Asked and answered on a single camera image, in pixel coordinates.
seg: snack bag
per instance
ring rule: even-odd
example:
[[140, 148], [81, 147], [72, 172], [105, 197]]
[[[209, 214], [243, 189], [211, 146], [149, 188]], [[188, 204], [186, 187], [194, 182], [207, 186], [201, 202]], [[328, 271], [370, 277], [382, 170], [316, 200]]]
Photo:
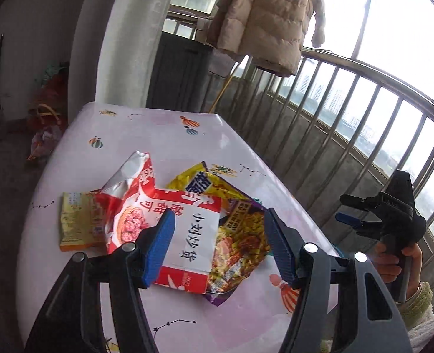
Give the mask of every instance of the snack bag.
[[205, 162], [178, 175], [168, 186], [222, 198], [220, 220], [206, 298], [222, 304], [264, 260], [269, 245], [264, 234], [264, 207], [207, 170]]
[[194, 192], [155, 188], [149, 154], [133, 153], [96, 195], [105, 209], [108, 253], [133, 242], [141, 230], [157, 224], [170, 208], [175, 233], [156, 284], [205, 293], [212, 268], [221, 199]]
[[61, 251], [82, 250], [105, 244], [103, 211], [96, 192], [64, 192], [60, 214]]

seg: white tablecloth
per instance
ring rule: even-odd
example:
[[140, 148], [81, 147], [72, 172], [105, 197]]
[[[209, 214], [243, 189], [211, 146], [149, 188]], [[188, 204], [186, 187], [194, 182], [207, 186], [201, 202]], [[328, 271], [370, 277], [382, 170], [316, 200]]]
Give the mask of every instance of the white tablecloth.
[[[186, 127], [189, 123], [182, 116], [199, 126]], [[62, 193], [101, 188], [136, 150], [150, 153], [158, 187], [202, 160], [209, 167], [215, 164], [234, 170], [236, 176], [223, 175], [225, 179], [260, 199], [265, 207], [274, 207], [306, 242], [336, 255], [301, 205], [218, 115], [88, 103], [53, 153], [26, 218], [17, 277], [18, 320], [24, 341], [72, 255], [59, 249]], [[201, 295], [157, 285], [141, 291], [150, 328], [158, 329], [155, 341], [160, 352], [277, 352], [291, 315], [283, 305], [280, 288], [269, 280], [273, 273], [278, 270], [268, 256], [219, 307]], [[101, 285], [101, 292], [105, 336], [114, 342], [107, 285]], [[329, 309], [336, 304], [336, 295], [332, 286]]]

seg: red snack bag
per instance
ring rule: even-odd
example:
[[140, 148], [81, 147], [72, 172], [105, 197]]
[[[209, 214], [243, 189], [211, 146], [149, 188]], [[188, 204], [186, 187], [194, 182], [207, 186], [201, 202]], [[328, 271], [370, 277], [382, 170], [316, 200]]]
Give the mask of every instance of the red snack bag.
[[133, 242], [157, 224], [166, 208], [175, 213], [171, 239], [157, 284], [205, 293], [220, 218], [221, 199], [157, 189], [149, 154], [134, 152], [96, 195], [105, 211], [108, 253]]

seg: puffer jacket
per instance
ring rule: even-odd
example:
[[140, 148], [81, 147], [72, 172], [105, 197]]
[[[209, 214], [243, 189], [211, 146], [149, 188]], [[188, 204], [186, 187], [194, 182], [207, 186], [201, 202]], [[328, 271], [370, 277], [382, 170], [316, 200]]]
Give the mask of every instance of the puffer jacket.
[[250, 55], [276, 75], [295, 74], [310, 18], [314, 47], [325, 42], [324, 0], [217, 0], [207, 42], [232, 56]]

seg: wall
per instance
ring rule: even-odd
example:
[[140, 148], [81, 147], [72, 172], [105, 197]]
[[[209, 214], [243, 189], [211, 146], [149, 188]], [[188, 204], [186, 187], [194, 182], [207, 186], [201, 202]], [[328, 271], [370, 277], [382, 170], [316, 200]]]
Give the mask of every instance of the wall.
[[25, 118], [50, 62], [69, 61], [83, 0], [5, 0], [0, 7], [1, 104], [7, 120]]
[[145, 107], [170, 0], [115, 0], [98, 61], [96, 102]]
[[95, 100], [96, 75], [102, 40], [115, 0], [84, 0], [79, 14], [70, 59], [68, 121]]

